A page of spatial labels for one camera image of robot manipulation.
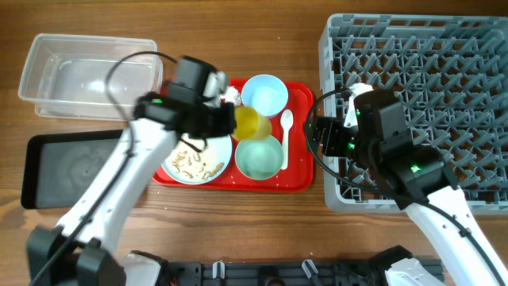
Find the yellow plastic cup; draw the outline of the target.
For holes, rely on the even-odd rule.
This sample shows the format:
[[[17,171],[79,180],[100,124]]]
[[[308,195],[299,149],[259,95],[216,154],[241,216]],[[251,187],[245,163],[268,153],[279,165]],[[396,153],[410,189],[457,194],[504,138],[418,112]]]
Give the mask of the yellow plastic cup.
[[[268,118],[260,115],[248,106],[238,106],[234,109],[237,127],[232,136],[238,140],[263,140],[271,135],[272,127]]]

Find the mint green bowl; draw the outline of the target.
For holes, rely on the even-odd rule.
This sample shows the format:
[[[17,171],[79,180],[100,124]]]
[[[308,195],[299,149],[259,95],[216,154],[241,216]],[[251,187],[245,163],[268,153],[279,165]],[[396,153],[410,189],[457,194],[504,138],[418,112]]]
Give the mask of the mint green bowl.
[[[252,180],[267,180],[283,165],[283,147],[273,136],[263,140],[243,140],[236,147],[235,163],[240,172]]]

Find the light blue bowl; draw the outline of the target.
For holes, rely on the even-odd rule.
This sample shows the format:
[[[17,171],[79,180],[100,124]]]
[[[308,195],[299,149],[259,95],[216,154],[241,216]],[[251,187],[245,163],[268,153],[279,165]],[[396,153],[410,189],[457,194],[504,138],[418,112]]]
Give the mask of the light blue bowl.
[[[288,99],[289,91],[286,84],[273,75],[255,75],[241,88],[243,105],[268,118],[282,112]]]

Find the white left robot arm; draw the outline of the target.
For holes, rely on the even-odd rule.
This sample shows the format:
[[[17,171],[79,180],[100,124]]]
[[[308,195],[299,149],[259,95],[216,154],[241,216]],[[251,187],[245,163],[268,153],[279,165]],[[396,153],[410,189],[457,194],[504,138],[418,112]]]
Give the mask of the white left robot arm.
[[[153,174],[181,141],[230,135],[234,105],[222,102],[229,79],[213,65],[190,56],[176,61],[162,93],[141,96],[127,114],[127,128],[78,202],[52,229],[36,227],[26,243],[33,285],[169,285],[168,262],[139,251],[116,260],[114,253],[131,210]]]

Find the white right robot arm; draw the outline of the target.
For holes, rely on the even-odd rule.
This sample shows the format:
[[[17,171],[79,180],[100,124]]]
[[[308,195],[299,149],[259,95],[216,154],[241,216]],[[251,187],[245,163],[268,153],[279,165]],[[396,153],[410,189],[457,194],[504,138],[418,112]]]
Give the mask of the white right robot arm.
[[[329,168],[317,154],[347,157],[367,169],[372,193],[391,197],[427,237],[458,285],[505,285],[507,269],[472,215],[454,171],[439,151],[416,145],[402,102],[391,90],[337,94],[352,107],[354,122],[307,113],[307,148],[324,171],[359,187]]]

